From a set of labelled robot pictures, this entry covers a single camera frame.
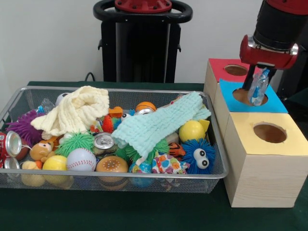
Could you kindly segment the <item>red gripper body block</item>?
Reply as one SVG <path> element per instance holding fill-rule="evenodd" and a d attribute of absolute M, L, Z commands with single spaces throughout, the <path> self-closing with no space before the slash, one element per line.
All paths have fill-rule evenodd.
<path fill-rule="evenodd" d="M 240 45 L 240 59 L 242 63 L 259 65 L 285 70 L 296 62 L 299 47 L 295 43 L 287 51 L 275 51 L 257 44 L 253 36 L 245 35 Z"/>

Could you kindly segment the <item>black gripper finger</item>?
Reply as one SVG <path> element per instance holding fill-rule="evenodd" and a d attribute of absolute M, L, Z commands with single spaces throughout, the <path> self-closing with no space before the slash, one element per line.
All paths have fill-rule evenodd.
<path fill-rule="evenodd" d="M 266 84 L 267 86 L 270 84 L 273 76 L 276 74 L 276 68 L 266 68 L 265 75 L 266 75 Z"/>
<path fill-rule="evenodd" d="M 252 81 L 253 81 L 253 75 L 254 75 L 254 72 L 255 72 L 255 68 L 256 68 L 255 65 L 249 66 L 249 69 L 248 69 L 245 81 L 243 83 L 242 89 L 250 90 L 250 87 L 251 87 L 251 84 L 252 84 Z"/>

